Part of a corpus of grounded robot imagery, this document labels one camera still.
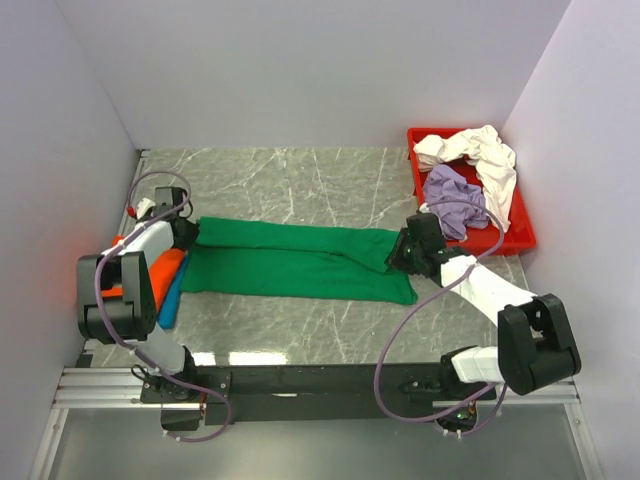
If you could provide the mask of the white t shirt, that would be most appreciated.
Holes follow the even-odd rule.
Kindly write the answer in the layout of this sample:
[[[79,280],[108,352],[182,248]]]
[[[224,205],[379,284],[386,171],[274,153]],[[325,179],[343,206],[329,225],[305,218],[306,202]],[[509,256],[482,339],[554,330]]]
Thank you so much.
[[[481,181],[485,205],[503,230],[511,226],[509,215],[517,184],[516,154],[491,125],[464,129],[445,138],[428,134],[413,147],[418,166],[431,171],[437,165],[465,157]]]

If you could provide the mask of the green t shirt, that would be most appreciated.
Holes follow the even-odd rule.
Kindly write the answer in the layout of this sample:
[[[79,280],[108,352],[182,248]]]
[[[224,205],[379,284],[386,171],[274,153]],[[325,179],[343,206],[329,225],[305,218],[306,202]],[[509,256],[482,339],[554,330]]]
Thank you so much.
[[[406,273],[386,264],[397,234],[375,228],[200,219],[181,290],[412,305]]]

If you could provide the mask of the lilac t shirt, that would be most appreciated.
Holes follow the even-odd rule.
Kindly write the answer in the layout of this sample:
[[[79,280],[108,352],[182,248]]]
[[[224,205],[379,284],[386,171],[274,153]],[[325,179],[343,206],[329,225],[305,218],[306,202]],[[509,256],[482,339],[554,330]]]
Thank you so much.
[[[484,229],[489,224],[482,188],[447,165],[431,170],[423,195],[426,208],[439,218],[447,240],[465,241],[468,228]]]

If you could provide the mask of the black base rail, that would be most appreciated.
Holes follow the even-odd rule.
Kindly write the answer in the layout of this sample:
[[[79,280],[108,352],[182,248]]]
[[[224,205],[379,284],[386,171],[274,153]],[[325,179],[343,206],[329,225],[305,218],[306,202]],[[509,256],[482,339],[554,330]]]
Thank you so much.
[[[134,367],[70,368],[54,397],[60,409],[149,408],[169,432],[231,422],[377,419],[376,400],[400,416],[423,417],[494,388],[463,384],[437,363],[390,364],[380,378],[363,365],[204,366],[197,384],[207,394],[154,380]]]

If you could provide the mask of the folded teal t shirt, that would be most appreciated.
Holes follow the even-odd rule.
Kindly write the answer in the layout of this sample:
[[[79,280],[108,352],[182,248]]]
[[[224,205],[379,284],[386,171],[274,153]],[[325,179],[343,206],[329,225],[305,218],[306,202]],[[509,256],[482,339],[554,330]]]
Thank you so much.
[[[188,262],[188,257],[182,260],[160,307],[157,323],[163,330],[170,330],[175,326],[180,303],[181,284],[186,273]]]

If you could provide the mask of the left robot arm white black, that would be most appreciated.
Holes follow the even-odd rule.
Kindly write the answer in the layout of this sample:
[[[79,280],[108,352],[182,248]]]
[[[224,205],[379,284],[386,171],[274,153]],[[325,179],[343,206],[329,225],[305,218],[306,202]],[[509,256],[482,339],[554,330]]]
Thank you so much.
[[[77,322],[87,340],[119,344],[149,368],[147,381],[163,373],[193,382],[196,367],[189,350],[172,340],[159,316],[177,308],[179,275],[199,226],[181,212],[190,206],[180,187],[158,187],[129,214],[136,220],[127,237],[76,264]]]

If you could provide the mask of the red plastic bin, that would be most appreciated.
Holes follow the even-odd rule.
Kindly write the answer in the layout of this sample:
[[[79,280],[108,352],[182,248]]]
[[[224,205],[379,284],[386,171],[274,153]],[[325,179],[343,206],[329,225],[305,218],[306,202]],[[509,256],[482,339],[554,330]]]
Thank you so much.
[[[424,203],[423,186],[428,178],[428,173],[422,171],[419,167],[418,157],[414,152],[415,145],[428,135],[437,135],[443,139],[448,139],[463,130],[464,127],[410,127],[407,130],[408,160],[412,170],[414,196],[418,205]],[[453,161],[451,168],[462,175],[469,184],[481,185],[481,181],[477,178],[475,167],[469,165],[466,158]],[[518,255],[534,249],[536,247],[534,228],[529,219],[525,202],[518,186],[515,187],[512,197],[509,221],[510,226],[505,233],[503,243],[494,252],[494,255]],[[492,224],[489,224],[484,229],[468,228],[467,237],[464,242],[448,240],[447,244],[449,246],[460,245],[472,254],[478,256],[494,246],[498,239],[498,229]]]

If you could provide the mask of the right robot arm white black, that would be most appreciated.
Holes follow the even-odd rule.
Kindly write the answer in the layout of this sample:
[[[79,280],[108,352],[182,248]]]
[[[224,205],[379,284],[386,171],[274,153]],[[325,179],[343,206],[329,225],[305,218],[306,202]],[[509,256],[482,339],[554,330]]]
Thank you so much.
[[[438,217],[407,218],[386,263],[420,275],[473,305],[497,328],[493,347],[470,346],[442,356],[438,384],[452,397],[472,386],[503,384],[524,396],[577,375],[582,360],[563,302],[520,288],[461,247],[446,244]]]

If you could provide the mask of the folded orange t shirt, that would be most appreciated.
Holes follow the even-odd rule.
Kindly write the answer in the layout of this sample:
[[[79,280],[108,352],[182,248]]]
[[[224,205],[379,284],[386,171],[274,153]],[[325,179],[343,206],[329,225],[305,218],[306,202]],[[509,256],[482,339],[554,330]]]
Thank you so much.
[[[186,253],[173,246],[173,241],[141,236],[120,251],[115,260],[126,253],[143,252],[148,269],[156,311],[161,310],[170,286],[185,260]]]

